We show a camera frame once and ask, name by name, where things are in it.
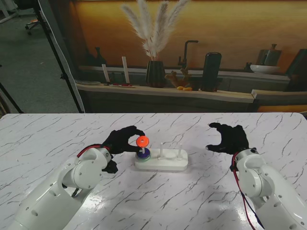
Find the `orange wall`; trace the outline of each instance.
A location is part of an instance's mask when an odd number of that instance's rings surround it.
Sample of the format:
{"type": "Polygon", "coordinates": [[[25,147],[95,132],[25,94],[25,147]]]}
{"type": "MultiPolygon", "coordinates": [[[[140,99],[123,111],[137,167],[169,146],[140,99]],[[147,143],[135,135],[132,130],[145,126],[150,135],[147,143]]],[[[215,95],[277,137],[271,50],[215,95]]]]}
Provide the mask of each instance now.
{"type": "MultiPolygon", "coordinates": [[[[102,56],[111,65],[146,66],[139,39],[120,10],[121,1],[76,1],[75,7],[90,52],[102,56]]],[[[128,2],[137,11],[135,2],[128,2]]],[[[152,16],[158,2],[149,2],[152,16]]],[[[192,1],[182,12],[177,29],[160,53],[165,66],[177,66],[187,40],[190,67],[203,67],[208,52],[222,54],[222,68],[242,69],[255,63],[261,49],[277,44],[283,50],[281,71],[290,65],[296,53],[307,47],[307,1],[192,1]]]]}

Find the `purple ring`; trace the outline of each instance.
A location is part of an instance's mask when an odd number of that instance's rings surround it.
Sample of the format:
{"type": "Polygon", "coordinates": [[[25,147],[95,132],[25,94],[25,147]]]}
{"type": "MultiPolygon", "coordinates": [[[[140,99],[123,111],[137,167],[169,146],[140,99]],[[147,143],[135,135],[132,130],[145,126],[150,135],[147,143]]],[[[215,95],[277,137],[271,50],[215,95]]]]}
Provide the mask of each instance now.
{"type": "Polygon", "coordinates": [[[147,159],[150,156],[149,149],[148,148],[144,148],[144,149],[145,149],[145,153],[143,153],[142,150],[136,153],[139,159],[147,159]]]}

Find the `orange ring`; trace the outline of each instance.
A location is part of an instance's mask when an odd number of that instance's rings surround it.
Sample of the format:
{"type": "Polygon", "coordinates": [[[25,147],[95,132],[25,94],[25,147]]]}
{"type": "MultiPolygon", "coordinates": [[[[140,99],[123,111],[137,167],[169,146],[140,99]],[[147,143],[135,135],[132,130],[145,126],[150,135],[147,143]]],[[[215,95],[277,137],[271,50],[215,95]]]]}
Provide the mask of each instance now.
{"type": "Polygon", "coordinates": [[[149,139],[146,136],[140,136],[136,139],[136,145],[140,148],[145,148],[149,144],[149,139]]]}

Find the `white bowl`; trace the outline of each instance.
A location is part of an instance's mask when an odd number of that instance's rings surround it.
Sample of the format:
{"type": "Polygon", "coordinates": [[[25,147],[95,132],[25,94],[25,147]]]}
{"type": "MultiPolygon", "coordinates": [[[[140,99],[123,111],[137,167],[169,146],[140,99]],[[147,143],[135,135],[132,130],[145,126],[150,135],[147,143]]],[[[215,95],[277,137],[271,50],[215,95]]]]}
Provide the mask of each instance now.
{"type": "Polygon", "coordinates": [[[254,73],[275,73],[280,67],[278,66],[260,66],[260,65],[250,65],[250,69],[254,71],[254,73]]]}

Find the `white candle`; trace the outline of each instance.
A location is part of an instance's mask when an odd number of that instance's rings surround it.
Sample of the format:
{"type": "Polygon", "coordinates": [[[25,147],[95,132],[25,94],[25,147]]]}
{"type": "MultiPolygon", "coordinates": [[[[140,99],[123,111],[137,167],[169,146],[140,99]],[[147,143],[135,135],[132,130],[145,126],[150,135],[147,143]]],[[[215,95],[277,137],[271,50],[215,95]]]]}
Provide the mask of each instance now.
{"type": "Polygon", "coordinates": [[[107,81],[107,82],[110,82],[110,78],[109,78],[109,75],[108,75],[108,73],[107,73],[106,65],[105,65],[105,64],[102,64],[102,68],[103,68],[104,73],[105,73],[106,81],[107,81]]]}
{"type": "Polygon", "coordinates": [[[123,60],[123,66],[124,66],[124,73],[125,73],[126,83],[130,84],[126,57],[121,57],[121,59],[123,60]]]}

